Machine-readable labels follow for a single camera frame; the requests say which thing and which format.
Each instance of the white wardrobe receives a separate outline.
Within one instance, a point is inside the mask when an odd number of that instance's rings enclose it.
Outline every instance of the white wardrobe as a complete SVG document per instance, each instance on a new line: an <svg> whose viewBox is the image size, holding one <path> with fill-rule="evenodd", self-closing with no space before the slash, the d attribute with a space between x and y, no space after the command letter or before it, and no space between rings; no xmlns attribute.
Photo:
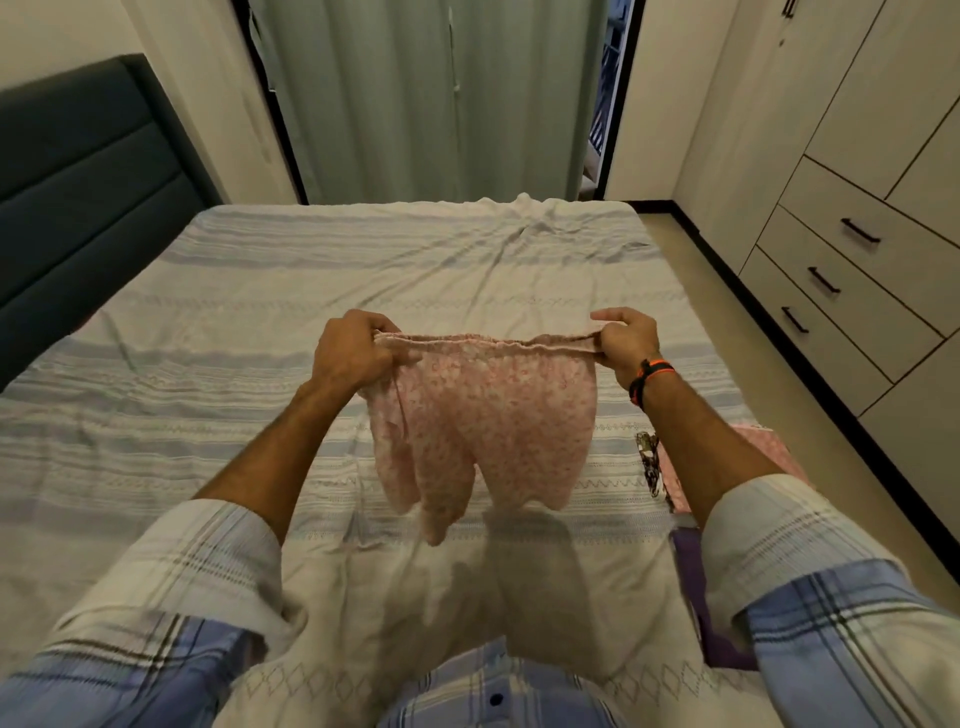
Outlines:
<svg viewBox="0 0 960 728"><path fill-rule="evenodd" d="M675 193L960 538L960 2L740 0Z"/></svg>

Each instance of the wall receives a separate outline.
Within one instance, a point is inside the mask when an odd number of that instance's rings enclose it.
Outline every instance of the wall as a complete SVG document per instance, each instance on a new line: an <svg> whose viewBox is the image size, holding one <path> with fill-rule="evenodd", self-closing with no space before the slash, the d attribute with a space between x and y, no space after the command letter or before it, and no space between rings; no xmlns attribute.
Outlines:
<svg viewBox="0 0 960 728"><path fill-rule="evenodd" d="M227 202L295 204L229 0L0 0L0 88L146 53Z"/></svg>
<svg viewBox="0 0 960 728"><path fill-rule="evenodd" d="M670 200L738 0L647 0L607 200Z"/></svg>

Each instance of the green curtain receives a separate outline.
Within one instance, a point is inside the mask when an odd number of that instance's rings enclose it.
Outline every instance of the green curtain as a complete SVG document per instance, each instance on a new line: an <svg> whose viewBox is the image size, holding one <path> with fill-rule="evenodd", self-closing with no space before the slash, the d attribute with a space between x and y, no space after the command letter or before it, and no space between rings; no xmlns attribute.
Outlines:
<svg viewBox="0 0 960 728"><path fill-rule="evenodd" d="M252 0L315 204L576 199L606 0Z"/></svg>

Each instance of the person's left hand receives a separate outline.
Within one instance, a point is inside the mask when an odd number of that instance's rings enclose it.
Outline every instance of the person's left hand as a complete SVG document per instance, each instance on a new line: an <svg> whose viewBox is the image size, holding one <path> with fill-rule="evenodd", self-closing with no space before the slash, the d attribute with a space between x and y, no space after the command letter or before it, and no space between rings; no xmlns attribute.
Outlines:
<svg viewBox="0 0 960 728"><path fill-rule="evenodd" d="M399 355L373 344L377 331L398 333L396 324L382 313L352 308L343 318L326 322L313 355L311 380L319 386L332 385L353 394L390 372Z"/></svg>

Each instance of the drawer handle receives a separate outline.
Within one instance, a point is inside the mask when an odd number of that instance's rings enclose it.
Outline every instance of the drawer handle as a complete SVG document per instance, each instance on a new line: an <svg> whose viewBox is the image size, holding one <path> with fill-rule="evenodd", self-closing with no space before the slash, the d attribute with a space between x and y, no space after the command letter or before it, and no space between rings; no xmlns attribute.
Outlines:
<svg viewBox="0 0 960 728"><path fill-rule="evenodd" d="M827 291L829 291L830 293L840 293L840 289L839 289L839 288L834 288L834 287L830 284L830 281L829 281L829 280L825 279L823 276L820 275L820 272L817 271L817 266L811 265L811 266L810 266L809 268L807 268L806 270L808 270L810 273L812 273L812 274L813 274L813 277L814 277L816 280L820 281L823 285L825 285L825 286L827 287Z"/></svg>
<svg viewBox="0 0 960 728"><path fill-rule="evenodd" d="M850 228L853 232L855 232L856 234L858 234L858 235L859 235L860 237L862 237L864 240L869 240L870 242L872 242L872 243L874 243L874 244L880 242L880 238L878 238L878 237L873 237L873 236L870 235L867 231L863 230L862 228L858 228L856 225L853 224L853 222L851 221L851 219L850 219L849 217L843 218L843 220L841 220L840 222L843 223L844 225L846 225L848 228Z"/></svg>
<svg viewBox="0 0 960 728"><path fill-rule="evenodd" d="M788 319L790 319L790 323L793 324L795 327L797 327L797 331L799 331L800 333L810 333L810 329L809 329L809 328L804 328L804 325L801 324L799 321L797 321L797 319L795 319L795 318L793 317L793 314L790 313L790 306L788 306L788 305L782 305L782 306L780 307L780 310L783 311L783 313L786 314L786 317L787 317Z"/></svg>

